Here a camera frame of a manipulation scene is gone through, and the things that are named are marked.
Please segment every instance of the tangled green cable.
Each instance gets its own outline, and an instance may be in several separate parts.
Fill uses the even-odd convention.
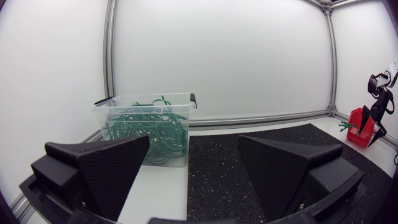
[[[135,102],[132,106],[153,106],[158,101],[171,105],[162,96],[162,99],[154,100],[149,105]],[[171,108],[163,110],[162,113],[158,110],[155,113],[143,114],[137,113],[137,108],[132,108],[110,119],[103,130],[108,131],[109,139],[148,135],[150,146],[144,162],[164,164],[171,158],[183,157],[187,153],[187,131],[183,128],[181,120],[187,120],[187,118],[172,113]]]

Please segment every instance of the speckled black mat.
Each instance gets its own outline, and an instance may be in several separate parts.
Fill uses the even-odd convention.
[[[362,184],[368,188],[342,223],[369,223],[391,184],[377,165],[312,124],[245,135],[299,144],[341,144],[343,158],[365,173]],[[188,169],[188,220],[237,218],[241,223],[265,223],[239,156],[238,134],[191,136]]]

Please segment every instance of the white wall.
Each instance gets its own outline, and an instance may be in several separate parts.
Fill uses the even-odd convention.
[[[365,1],[336,9],[332,16],[335,28],[338,81],[337,109],[350,114],[353,109],[376,100],[368,93],[371,74],[383,72],[398,55],[398,37],[381,1]],[[398,86],[391,92],[398,106]],[[384,114],[387,133],[398,139],[398,111]]]
[[[8,204],[47,141],[79,143],[104,98],[107,1],[8,0],[0,12],[0,190]]]
[[[192,92],[191,119],[328,106],[328,31],[306,1],[119,1],[115,21],[117,95]]]

